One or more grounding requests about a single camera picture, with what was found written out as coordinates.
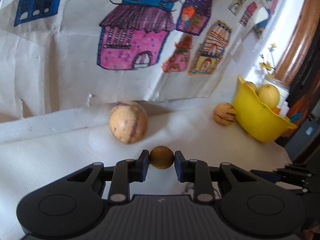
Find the houses drawing paper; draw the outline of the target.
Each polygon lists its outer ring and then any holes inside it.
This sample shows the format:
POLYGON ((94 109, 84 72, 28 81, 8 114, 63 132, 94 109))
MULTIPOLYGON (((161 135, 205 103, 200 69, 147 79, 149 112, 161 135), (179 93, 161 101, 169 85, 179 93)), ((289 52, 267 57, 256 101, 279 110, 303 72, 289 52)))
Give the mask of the houses drawing paper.
POLYGON ((1 121, 208 98, 267 18, 261 0, 1 0, 1 121))

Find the orange in bowl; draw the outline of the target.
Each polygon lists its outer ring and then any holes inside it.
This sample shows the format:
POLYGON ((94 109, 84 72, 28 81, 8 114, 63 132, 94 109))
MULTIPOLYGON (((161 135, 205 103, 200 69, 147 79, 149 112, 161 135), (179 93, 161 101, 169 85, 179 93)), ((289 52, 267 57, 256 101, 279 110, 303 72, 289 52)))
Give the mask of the orange in bowl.
POLYGON ((275 113, 276 115, 279 115, 280 111, 281 111, 281 109, 278 108, 278 107, 274 107, 274 108, 272 109, 272 112, 275 113))

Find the small brown kiwi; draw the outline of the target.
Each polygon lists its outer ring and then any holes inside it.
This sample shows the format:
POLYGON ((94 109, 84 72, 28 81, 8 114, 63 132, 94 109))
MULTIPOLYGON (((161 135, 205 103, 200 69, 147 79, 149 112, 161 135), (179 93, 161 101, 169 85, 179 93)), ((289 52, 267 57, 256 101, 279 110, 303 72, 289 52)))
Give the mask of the small brown kiwi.
POLYGON ((175 161, 172 150, 166 146, 156 146, 150 152, 150 164, 157 169, 167 169, 175 161))

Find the pale pepino melon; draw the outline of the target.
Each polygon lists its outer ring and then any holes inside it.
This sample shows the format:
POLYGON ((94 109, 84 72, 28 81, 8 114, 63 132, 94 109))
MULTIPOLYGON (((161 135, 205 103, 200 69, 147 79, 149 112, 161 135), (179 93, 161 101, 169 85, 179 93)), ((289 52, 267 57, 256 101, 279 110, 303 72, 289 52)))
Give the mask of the pale pepino melon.
POLYGON ((117 103, 110 111, 108 125, 113 136, 122 143, 133 144, 142 140, 148 130, 148 115, 138 103, 117 103))

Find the striped pepino melon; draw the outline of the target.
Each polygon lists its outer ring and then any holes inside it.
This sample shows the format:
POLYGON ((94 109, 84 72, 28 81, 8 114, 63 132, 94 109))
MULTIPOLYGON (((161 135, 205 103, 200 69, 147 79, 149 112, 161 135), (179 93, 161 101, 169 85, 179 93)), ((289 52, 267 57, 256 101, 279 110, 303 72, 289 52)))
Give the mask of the striped pepino melon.
POLYGON ((214 120, 222 126, 227 126, 235 122, 236 111, 231 103, 220 103, 213 111, 214 120))

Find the pale yellow round fruit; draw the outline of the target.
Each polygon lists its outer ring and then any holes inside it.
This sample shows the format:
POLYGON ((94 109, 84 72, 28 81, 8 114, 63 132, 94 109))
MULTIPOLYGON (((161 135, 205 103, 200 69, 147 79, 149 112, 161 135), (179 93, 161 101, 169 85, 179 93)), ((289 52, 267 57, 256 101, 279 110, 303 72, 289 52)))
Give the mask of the pale yellow round fruit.
POLYGON ((266 104, 269 108, 275 108, 280 100, 278 89, 271 84, 264 84, 258 90, 258 98, 260 102, 266 104))

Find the white jar with flowers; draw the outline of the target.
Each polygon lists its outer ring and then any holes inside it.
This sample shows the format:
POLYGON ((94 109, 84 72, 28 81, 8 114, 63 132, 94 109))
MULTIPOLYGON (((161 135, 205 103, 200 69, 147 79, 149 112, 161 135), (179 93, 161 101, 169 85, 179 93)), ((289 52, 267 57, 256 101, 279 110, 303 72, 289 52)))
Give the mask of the white jar with flowers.
POLYGON ((273 52, 276 48, 277 45, 275 43, 270 44, 267 49, 270 53, 271 62, 266 60, 266 57, 263 54, 260 54, 259 56, 262 61, 260 61, 258 65, 261 69, 266 71, 266 76, 264 77, 265 80, 270 81, 273 85, 278 85, 281 89, 289 92, 290 87, 275 77, 276 64, 274 61, 273 52))

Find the yellow plastic bowl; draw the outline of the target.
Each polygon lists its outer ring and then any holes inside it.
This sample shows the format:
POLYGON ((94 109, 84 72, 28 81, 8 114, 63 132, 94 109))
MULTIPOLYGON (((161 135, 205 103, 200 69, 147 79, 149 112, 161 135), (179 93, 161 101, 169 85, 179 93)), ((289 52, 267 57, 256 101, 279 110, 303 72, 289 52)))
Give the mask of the yellow plastic bowl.
POLYGON ((273 142, 289 130, 297 129, 288 117, 274 113, 261 102, 252 88, 238 75, 237 91, 232 105, 236 111, 236 121, 259 142, 273 142))

